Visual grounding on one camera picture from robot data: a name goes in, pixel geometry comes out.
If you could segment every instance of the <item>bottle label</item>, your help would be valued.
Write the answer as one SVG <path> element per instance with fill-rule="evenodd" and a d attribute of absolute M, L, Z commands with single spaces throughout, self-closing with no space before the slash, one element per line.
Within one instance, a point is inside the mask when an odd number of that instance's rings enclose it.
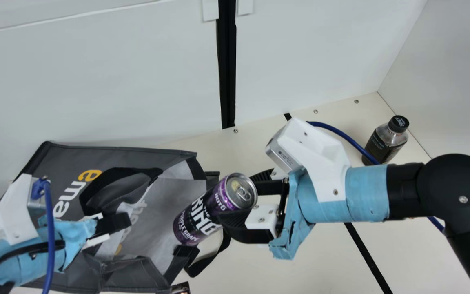
<path fill-rule="evenodd" d="M 366 151 L 369 152 L 380 163 L 386 163 L 393 159 L 406 142 L 397 146 L 387 146 L 376 131 L 373 131 L 371 138 L 366 144 Z"/>

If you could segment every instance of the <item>pull tab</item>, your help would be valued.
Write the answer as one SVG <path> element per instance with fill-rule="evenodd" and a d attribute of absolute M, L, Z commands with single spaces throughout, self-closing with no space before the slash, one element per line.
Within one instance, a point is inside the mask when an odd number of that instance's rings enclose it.
<path fill-rule="evenodd" d="M 240 198 L 244 199 L 245 201 L 250 200 L 250 194 L 248 193 L 248 191 L 246 191 L 246 189 L 243 186 L 237 187 L 236 193 Z"/>

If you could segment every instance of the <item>black bottle cap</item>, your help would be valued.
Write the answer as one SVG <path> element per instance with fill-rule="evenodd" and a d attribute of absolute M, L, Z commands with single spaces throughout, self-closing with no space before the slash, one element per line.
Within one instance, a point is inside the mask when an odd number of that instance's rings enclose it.
<path fill-rule="evenodd" d="M 394 116 L 389 121 L 388 127 L 395 133 L 403 133 L 409 127 L 409 120 L 403 116 Z"/>

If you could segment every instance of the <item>energy drink can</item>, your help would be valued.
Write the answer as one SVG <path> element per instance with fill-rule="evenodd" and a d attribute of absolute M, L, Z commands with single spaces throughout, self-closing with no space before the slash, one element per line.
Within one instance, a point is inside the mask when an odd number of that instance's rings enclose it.
<path fill-rule="evenodd" d="M 252 208 L 257 203 L 255 184 L 233 173 L 192 202 L 173 221 L 173 233 L 183 245 L 194 246 L 220 229 L 220 212 Z"/>

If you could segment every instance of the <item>can lid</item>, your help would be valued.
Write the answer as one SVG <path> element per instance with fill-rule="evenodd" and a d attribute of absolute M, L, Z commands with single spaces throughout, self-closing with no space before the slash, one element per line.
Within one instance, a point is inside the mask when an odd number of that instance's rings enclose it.
<path fill-rule="evenodd" d="M 243 174 L 233 173 L 228 176 L 226 192 L 231 202 L 240 209 L 251 208 L 257 203 L 255 184 Z"/>
<path fill-rule="evenodd" d="M 409 120 L 403 116 L 394 116 L 389 121 L 388 127 L 395 133 L 403 133 L 409 127 Z"/>

